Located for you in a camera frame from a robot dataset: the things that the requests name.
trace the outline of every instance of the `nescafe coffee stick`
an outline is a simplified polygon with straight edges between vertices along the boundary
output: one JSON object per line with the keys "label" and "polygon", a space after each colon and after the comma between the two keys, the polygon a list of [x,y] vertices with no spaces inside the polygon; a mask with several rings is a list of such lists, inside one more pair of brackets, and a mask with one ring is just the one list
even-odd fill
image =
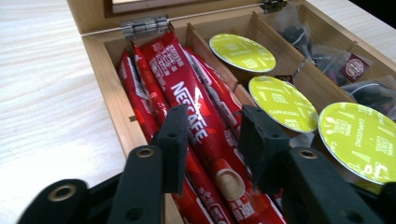
{"label": "nescafe coffee stick", "polygon": [[155,118],[152,117],[149,98],[134,70],[134,64],[127,50],[122,53],[122,58],[118,66],[118,74],[136,115],[137,122],[140,124],[143,134],[149,142],[159,129]]}

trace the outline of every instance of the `metal hinge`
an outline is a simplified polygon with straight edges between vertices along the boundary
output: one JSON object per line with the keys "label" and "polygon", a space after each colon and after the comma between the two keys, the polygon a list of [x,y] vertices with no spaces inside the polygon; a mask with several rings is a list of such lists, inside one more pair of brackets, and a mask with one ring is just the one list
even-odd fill
{"label": "metal hinge", "polygon": [[127,39],[163,34],[169,30],[167,15],[122,21],[120,28]]}
{"label": "metal hinge", "polygon": [[287,0],[263,0],[262,9],[264,13],[276,12],[281,10],[287,3]]}

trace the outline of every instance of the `wooden box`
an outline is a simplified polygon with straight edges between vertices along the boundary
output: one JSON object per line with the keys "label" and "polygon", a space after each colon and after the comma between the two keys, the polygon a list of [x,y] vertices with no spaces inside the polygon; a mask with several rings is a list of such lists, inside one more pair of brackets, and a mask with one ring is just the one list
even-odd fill
{"label": "wooden box", "polygon": [[[189,3],[184,4],[174,1],[177,4],[170,7],[158,6],[154,9],[145,9],[151,2],[154,6],[156,2],[161,4],[161,1],[147,1],[146,5],[143,4],[143,9],[124,12],[125,8],[133,7],[130,5],[132,3],[112,5],[111,0],[68,0],[125,155],[128,155],[131,149],[145,145],[147,142],[115,68],[122,51],[128,45],[119,28],[121,21],[151,15],[167,15],[180,43],[193,48],[206,58],[208,63],[222,75],[242,104],[254,105],[248,94],[247,84],[255,75],[231,68],[219,61],[208,46],[208,40],[213,35],[219,33],[242,35],[268,48],[275,55],[277,66],[265,75],[293,74],[300,69],[294,84],[318,112],[331,103],[353,102],[348,94],[330,81],[311,62],[302,65],[304,55],[271,27],[276,12],[264,13],[259,6],[262,1],[190,0],[186,1]],[[396,64],[393,61],[345,30],[308,1],[295,2],[300,4],[298,11],[300,19],[302,22],[309,22],[311,35],[316,44],[345,49],[373,61],[372,67],[362,79],[396,76]],[[135,43],[143,44],[151,38],[153,37],[137,38]],[[168,202],[167,223],[181,222],[175,206],[171,200]]]}

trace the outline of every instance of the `wood grain surface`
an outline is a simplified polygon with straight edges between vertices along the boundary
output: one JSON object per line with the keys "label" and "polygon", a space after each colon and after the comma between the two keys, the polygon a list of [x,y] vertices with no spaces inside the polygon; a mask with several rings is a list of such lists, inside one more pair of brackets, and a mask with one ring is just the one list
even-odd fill
{"label": "wood grain surface", "polygon": [[[65,178],[92,187],[125,157],[64,0],[0,6],[0,223]],[[396,62],[396,32],[347,0],[310,0]]]}

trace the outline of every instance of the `red coffee stick packet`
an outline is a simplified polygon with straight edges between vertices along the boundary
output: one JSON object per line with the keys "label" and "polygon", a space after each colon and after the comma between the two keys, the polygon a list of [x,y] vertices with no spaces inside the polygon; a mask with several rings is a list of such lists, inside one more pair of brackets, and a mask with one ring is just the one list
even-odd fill
{"label": "red coffee stick packet", "polygon": [[161,87],[158,85],[157,79],[146,62],[145,56],[134,43],[132,44],[134,45],[134,60],[136,62],[138,74],[142,79],[143,86],[149,94],[151,105],[155,113],[154,118],[156,118],[161,126],[166,118],[169,105],[166,102]]}
{"label": "red coffee stick packet", "polygon": [[134,70],[134,64],[127,50],[122,53],[118,74],[132,109],[136,114],[136,119],[142,128],[146,140],[149,142],[159,129],[155,118],[152,117],[149,98],[140,83],[139,76]]}

